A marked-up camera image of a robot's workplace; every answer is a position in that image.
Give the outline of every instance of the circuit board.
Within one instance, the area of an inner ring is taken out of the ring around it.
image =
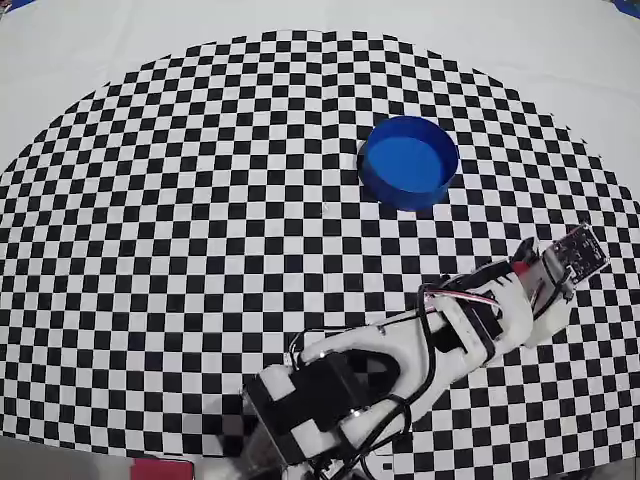
[[[577,285],[603,268],[609,260],[589,225],[580,225],[567,236],[553,243],[551,250],[560,264],[571,267],[571,282]]]

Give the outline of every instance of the red object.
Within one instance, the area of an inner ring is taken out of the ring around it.
[[[180,460],[137,458],[131,467],[131,480],[193,480],[193,464]]]
[[[511,264],[511,268],[513,268],[513,271],[516,272],[517,276],[520,276],[524,272],[529,270],[529,265],[527,265],[525,262],[513,262]]]

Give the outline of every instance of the blue circular container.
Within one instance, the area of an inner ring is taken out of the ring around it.
[[[460,163],[451,137],[420,117],[386,120],[364,148],[362,183],[380,202],[400,210],[422,210],[440,201]]]

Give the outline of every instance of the checkerboard mat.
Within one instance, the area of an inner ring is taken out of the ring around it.
[[[379,205],[358,180],[359,147],[402,114],[459,146],[429,211]],[[237,454],[253,423],[243,380],[295,333],[404,311],[438,274],[589,221],[611,264],[569,328],[453,385],[394,445],[394,473],[519,479],[632,456],[638,211],[553,116],[396,38],[189,48],[80,100],[0,177],[1,430],[117,455]]]

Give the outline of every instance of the white backdrop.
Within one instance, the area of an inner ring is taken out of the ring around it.
[[[0,169],[141,63],[292,28],[395,35],[484,71],[570,126],[640,198],[640,20],[601,0],[38,0],[0,23]]]

